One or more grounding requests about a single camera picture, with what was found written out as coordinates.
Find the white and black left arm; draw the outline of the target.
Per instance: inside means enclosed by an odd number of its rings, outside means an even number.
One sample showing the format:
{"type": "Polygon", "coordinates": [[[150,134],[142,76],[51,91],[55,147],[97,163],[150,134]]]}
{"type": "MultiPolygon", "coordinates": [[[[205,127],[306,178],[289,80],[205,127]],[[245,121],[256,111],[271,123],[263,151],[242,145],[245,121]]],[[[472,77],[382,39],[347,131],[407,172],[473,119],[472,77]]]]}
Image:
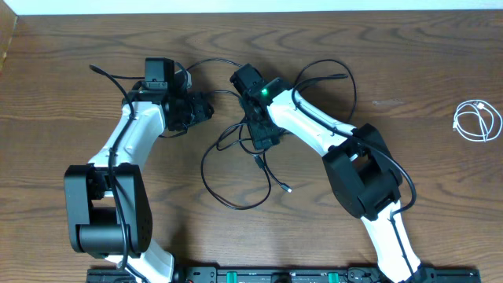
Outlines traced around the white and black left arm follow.
{"type": "Polygon", "coordinates": [[[172,282],[174,256],[152,238],[152,211],[142,171],[158,138],[186,134],[215,110],[177,61],[148,57],[145,74],[123,92],[121,118],[99,152],[64,174],[71,247],[116,265],[102,282],[172,282]]]}

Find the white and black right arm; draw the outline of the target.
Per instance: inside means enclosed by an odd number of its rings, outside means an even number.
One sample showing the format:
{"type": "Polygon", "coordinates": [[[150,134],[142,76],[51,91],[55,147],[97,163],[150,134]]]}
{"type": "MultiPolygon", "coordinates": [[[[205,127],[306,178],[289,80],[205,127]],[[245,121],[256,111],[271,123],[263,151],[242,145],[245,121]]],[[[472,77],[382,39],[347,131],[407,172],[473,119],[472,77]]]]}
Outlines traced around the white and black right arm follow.
{"type": "Polygon", "coordinates": [[[310,146],[322,159],[335,198],[363,222],[380,272],[393,282],[419,281],[421,261],[402,221],[402,213],[412,205],[402,205],[399,191],[403,182],[412,180],[380,132],[370,124],[355,127],[332,118],[301,96],[302,83],[268,81],[250,64],[229,80],[242,96],[255,150],[278,145],[282,130],[310,146]]]}

